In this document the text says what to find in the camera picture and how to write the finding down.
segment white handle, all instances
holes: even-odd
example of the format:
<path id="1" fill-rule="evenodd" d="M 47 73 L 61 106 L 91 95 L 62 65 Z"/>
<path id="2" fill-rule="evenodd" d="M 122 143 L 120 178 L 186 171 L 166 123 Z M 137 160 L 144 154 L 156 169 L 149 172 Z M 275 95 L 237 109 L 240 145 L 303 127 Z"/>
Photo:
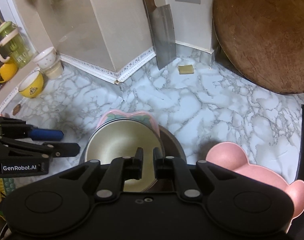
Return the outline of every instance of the white handle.
<path id="1" fill-rule="evenodd" d="M 3 47 L 5 44 L 7 44 L 10 40 L 12 40 L 16 35 L 19 34 L 19 30 L 15 29 L 12 32 L 9 33 L 8 36 L 4 37 L 1 41 L 0 41 L 0 47 Z M 2 55 L 0 54 L 0 61 L 3 63 L 6 63 L 10 60 L 10 57 L 7 58 L 3 58 Z"/>

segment pink bear-shaped bowl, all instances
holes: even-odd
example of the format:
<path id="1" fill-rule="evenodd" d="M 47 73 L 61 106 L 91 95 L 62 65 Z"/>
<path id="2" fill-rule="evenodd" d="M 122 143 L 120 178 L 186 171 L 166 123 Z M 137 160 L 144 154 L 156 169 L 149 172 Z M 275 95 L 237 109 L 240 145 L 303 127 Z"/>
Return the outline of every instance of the pink bear-shaped bowl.
<path id="1" fill-rule="evenodd" d="M 296 180 L 289 185 L 274 171 L 250 164 L 245 151 L 239 145 L 232 142 L 219 143 L 209 150 L 206 161 L 283 190 L 294 204 L 292 219 L 304 211 L 304 181 Z"/>

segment green lid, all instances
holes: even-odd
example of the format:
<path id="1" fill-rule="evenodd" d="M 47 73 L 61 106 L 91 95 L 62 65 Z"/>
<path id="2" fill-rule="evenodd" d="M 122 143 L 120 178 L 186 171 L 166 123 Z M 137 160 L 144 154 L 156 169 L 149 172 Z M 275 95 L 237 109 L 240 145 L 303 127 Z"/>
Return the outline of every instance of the green lid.
<path id="1" fill-rule="evenodd" d="M 8 22 L 4 22 L 0 25 L 0 34 L 1 32 L 3 32 L 7 27 L 11 26 L 12 22 L 8 21 Z"/>

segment yellow bowl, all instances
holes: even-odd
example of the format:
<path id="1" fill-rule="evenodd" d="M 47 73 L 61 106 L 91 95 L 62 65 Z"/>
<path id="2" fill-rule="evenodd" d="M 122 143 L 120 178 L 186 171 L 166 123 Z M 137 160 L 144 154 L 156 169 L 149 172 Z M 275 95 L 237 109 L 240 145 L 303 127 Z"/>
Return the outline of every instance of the yellow bowl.
<path id="1" fill-rule="evenodd" d="M 19 86 L 19 93 L 26 98 L 35 98 L 43 90 L 43 76 L 40 71 L 28 75 Z"/>

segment green pitcher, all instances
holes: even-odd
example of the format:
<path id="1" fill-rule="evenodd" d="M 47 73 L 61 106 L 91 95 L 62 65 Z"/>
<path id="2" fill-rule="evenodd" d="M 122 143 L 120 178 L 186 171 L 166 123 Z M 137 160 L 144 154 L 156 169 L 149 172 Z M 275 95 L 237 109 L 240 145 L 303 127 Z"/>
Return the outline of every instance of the green pitcher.
<path id="1" fill-rule="evenodd" d="M 4 47 L 9 53 L 9 57 L 3 58 L 0 54 L 0 61 L 8 62 L 10 59 L 17 65 L 18 68 L 23 68 L 30 62 L 32 55 L 29 47 L 25 44 L 19 30 L 11 22 L 4 22 L 0 25 L 0 47 Z"/>

